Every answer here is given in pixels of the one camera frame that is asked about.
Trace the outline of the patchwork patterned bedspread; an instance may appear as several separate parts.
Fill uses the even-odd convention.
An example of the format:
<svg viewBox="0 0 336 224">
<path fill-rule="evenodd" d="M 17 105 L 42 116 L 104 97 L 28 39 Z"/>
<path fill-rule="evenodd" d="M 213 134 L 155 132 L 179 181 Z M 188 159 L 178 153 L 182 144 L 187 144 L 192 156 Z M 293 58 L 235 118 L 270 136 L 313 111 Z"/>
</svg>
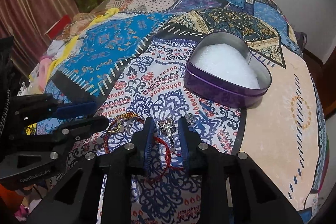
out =
<svg viewBox="0 0 336 224">
<path fill-rule="evenodd" d="M 270 71 L 260 105 L 230 107 L 185 86 L 198 40 L 241 38 Z M 47 71 L 45 93 L 72 102 L 79 87 L 101 99 L 98 115 L 125 111 L 159 122 L 193 114 L 193 128 L 220 152 L 246 151 L 304 223 L 316 215 L 329 160 L 317 88 L 294 31 L 273 0 L 133 0 L 75 36 Z"/>
</svg>

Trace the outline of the striped brown curtain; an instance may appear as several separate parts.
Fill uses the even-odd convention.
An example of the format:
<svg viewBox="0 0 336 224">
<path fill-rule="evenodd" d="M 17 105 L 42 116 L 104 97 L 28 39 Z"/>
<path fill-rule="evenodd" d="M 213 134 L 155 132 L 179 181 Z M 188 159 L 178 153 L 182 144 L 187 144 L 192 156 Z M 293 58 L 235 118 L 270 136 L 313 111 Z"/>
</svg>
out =
<svg viewBox="0 0 336 224">
<path fill-rule="evenodd" d="M 1 0 L 1 37 L 14 38 L 15 66 L 29 75 L 51 43 L 47 30 L 78 12 L 73 0 Z"/>
</svg>

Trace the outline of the purple heart-shaped tin box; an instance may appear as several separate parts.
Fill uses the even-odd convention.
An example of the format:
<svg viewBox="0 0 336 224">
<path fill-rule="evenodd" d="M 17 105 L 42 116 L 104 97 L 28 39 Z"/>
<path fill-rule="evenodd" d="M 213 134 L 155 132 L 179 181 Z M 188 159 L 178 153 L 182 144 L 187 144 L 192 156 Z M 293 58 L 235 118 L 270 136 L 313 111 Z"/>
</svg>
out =
<svg viewBox="0 0 336 224">
<path fill-rule="evenodd" d="M 260 89 L 250 89 L 222 80 L 193 63 L 193 57 L 198 50 L 214 44 L 227 44 L 238 50 L 248 65 L 257 75 Z M 251 107 L 261 100 L 261 97 L 271 86 L 272 76 L 268 68 L 258 60 L 247 47 L 246 43 L 236 35 L 228 32 L 213 32 L 206 35 L 193 49 L 186 62 L 184 85 L 192 93 L 224 106 L 242 108 Z"/>
</svg>

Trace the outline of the white foam pad in tin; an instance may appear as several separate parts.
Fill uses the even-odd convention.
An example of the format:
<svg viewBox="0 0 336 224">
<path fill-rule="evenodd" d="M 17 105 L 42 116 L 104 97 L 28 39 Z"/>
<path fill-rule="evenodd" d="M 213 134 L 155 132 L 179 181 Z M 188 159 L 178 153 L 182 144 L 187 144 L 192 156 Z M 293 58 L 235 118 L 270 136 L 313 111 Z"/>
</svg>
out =
<svg viewBox="0 0 336 224">
<path fill-rule="evenodd" d="M 260 89 L 257 75 L 242 54 L 227 44 L 205 46 L 197 51 L 192 63 L 222 80 L 250 89 Z"/>
</svg>

